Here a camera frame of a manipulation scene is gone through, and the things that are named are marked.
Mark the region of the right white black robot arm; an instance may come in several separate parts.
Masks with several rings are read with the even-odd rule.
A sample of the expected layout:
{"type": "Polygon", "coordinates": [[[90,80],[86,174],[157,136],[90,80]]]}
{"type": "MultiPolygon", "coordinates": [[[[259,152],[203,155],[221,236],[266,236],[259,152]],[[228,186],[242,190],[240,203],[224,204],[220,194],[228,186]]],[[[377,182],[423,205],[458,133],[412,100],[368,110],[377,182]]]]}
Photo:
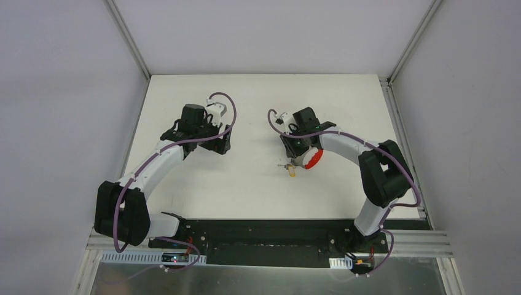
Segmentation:
{"type": "Polygon", "coordinates": [[[310,107],[293,114],[275,114],[269,123],[283,126],[280,139],[293,167],[309,170],[325,151],[358,166],[366,199],[342,244],[358,252],[371,247],[389,210],[414,187],[398,144],[393,140],[371,143],[330,121],[321,123],[310,107]]]}

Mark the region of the yellow tagged key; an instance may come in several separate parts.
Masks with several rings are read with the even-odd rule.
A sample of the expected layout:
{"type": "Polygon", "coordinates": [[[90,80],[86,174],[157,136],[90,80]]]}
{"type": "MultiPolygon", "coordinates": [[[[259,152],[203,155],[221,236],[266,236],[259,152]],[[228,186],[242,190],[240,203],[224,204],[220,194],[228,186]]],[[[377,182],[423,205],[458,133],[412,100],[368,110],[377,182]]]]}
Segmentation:
{"type": "Polygon", "coordinates": [[[286,164],[278,164],[277,166],[287,170],[290,177],[294,178],[296,176],[296,167],[293,164],[286,163],[286,164]]]}

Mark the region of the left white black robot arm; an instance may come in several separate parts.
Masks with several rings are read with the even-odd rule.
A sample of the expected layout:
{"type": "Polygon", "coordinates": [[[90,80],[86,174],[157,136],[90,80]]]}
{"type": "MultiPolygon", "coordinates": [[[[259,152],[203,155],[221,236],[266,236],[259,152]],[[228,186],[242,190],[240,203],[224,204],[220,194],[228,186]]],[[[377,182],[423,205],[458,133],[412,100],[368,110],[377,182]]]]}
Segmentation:
{"type": "Polygon", "coordinates": [[[231,125],[221,134],[222,103],[186,104],[181,118],[164,132],[154,150],[137,168],[115,182],[104,181],[96,196],[94,230],[124,244],[138,246],[148,238],[163,237],[172,248],[186,244],[187,232],[173,213],[151,213],[147,200],[153,190],[197,147],[218,154],[230,149],[231,125]]]}

